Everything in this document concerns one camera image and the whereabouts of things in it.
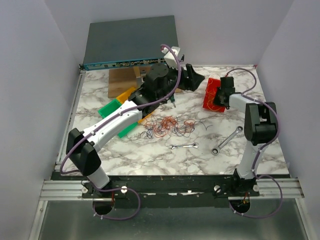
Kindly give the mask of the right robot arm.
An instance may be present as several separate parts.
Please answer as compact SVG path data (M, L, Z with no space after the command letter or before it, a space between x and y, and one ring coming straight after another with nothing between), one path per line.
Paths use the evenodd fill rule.
M274 102L263 102L236 91L234 78L220 78L213 103L216 106L233 108L244 113L244 136L246 146L235 172L239 177L230 183L230 191L241 196L248 190L245 180L256 178L256 171L268 145L280 133L279 118Z

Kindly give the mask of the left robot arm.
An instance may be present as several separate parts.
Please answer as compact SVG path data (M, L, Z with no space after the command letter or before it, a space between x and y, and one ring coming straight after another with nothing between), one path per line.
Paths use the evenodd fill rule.
M176 89L195 91L205 77L191 64L178 69L156 63L143 77L142 85L113 113L83 131L72 129L68 134L66 159L93 184L101 198L111 191L110 178L101 166L98 152L122 130L145 118L174 95Z

